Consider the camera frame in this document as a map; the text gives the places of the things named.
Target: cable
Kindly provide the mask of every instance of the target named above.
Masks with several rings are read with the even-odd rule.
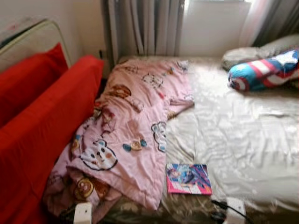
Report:
[[[213,211],[211,213],[210,217],[211,217],[211,219],[216,221],[217,224],[223,224],[226,219],[226,215],[220,211]]]
[[[238,210],[234,209],[233,207],[230,207],[229,205],[225,204],[225,203],[222,203],[222,202],[218,202],[216,200],[211,200],[213,204],[219,206],[220,208],[224,209],[224,210],[227,210],[228,208],[230,208],[231,210],[235,211],[236,213],[240,214],[241,216],[243,216],[246,221],[250,224],[254,224],[253,221],[248,218],[246,215],[242,214],[241,212],[239,212]]]

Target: star print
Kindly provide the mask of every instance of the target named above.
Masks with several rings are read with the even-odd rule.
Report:
[[[294,52],[295,50],[291,50],[285,54],[277,55],[272,59],[278,61],[282,66],[284,66],[286,63],[297,63],[298,59],[293,57]]]
[[[245,69],[246,67],[247,67],[247,65],[245,65],[245,64],[239,64],[239,65],[236,66],[236,69],[237,69],[237,70],[243,70],[243,69]]]

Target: book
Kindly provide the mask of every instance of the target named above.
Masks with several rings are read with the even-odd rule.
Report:
[[[204,164],[167,164],[168,193],[211,195],[212,188]]]

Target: cartoon print blanket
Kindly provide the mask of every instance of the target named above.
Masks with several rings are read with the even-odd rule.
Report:
[[[166,122],[194,104],[187,62],[129,60],[117,65],[55,164],[44,192],[62,216],[89,201],[93,222],[125,195],[147,209],[159,206],[164,184]]]

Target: pillow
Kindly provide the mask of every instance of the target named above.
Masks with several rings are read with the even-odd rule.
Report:
[[[261,90],[298,79],[298,49],[269,59],[235,65],[229,71],[229,86],[237,90]]]
[[[298,46],[299,34],[280,38],[260,48],[252,47],[229,50],[222,57],[222,66],[228,71],[234,65],[273,57]]]
[[[68,69],[57,44],[0,73],[0,127],[24,110]]]
[[[80,59],[0,129],[0,223],[25,223],[39,205],[55,160],[93,113],[102,68]]]
[[[234,65],[262,59],[259,48],[238,48],[227,51],[222,57],[222,67],[230,70]]]
[[[297,47],[299,47],[299,34],[282,37],[262,46],[260,49],[264,58],[268,58]]]

